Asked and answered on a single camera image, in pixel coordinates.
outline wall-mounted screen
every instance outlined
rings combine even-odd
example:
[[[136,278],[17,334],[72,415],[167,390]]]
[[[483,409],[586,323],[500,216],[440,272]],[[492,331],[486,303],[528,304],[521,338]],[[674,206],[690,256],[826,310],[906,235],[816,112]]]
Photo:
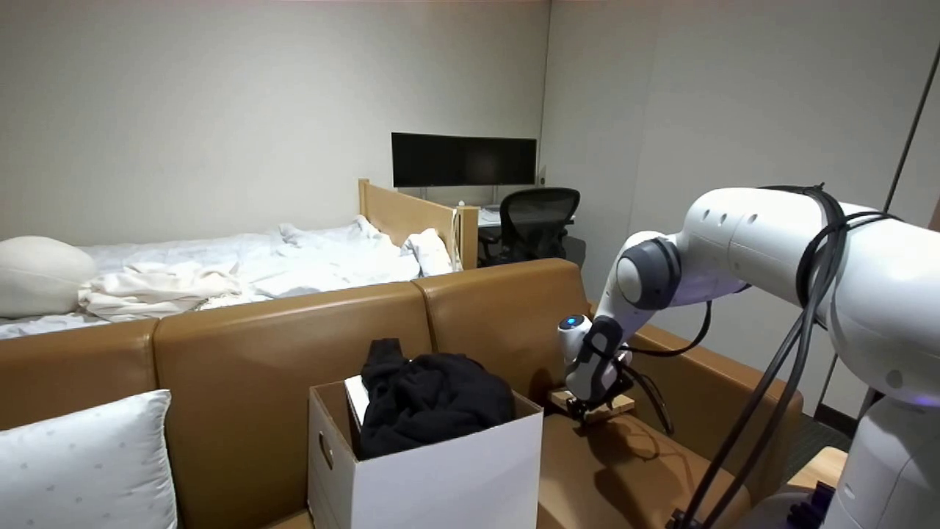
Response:
[[[395,188],[536,184],[536,138],[390,134]]]

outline office chair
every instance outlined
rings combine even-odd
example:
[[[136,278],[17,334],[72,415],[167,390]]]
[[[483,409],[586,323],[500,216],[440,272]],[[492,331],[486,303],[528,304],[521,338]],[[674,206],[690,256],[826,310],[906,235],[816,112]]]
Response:
[[[524,188],[500,202],[500,232],[483,232],[483,265],[564,259],[566,222],[581,202],[577,188]]]

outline white robotic arm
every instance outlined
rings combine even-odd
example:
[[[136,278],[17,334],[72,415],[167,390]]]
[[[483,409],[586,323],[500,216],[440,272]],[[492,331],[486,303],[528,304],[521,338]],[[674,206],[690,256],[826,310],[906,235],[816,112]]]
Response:
[[[846,202],[841,209],[841,213],[860,216],[869,210]],[[809,194],[719,188],[690,206],[681,232],[631,235],[612,265],[593,319],[566,318],[558,329],[574,410],[602,406],[619,390],[616,373],[619,363],[630,363],[624,340],[662,309],[716,300],[747,285],[787,303],[809,303],[809,288],[819,275],[815,259],[819,241],[844,229],[844,259],[828,291],[816,294],[824,296],[819,323],[828,329],[837,354],[891,406],[903,406],[891,416],[916,410],[920,422],[932,422],[916,428],[916,445],[925,444],[925,434],[940,441],[940,235],[891,216],[869,221],[872,210],[850,229],[846,222],[831,225],[831,213]],[[854,490],[837,490],[831,510],[841,513],[831,516],[831,526],[906,526],[898,510],[907,510],[906,520],[940,526],[940,509],[935,509],[940,506],[940,457],[910,456],[913,441],[897,438],[897,431],[865,444],[866,450],[850,456],[846,475],[854,475]],[[885,445],[903,450],[894,462],[878,462]],[[898,465],[907,465],[906,473],[910,473],[910,462],[920,484],[897,487]],[[872,482],[897,490],[888,494],[875,484],[875,490],[859,497]]]

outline wooden headboard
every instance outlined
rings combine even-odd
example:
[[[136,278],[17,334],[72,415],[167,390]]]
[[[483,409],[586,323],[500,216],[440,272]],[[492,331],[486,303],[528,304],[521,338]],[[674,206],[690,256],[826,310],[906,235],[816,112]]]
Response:
[[[449,256],[455,256],[464,271],[477,266],[477,206],[443,206],[399,194],[395,188],[377,188],[370,178],[359,178],[359,213],[364,213],[377,229],[387,232],[396,243],[402,243],[412,232],[437,229]]]

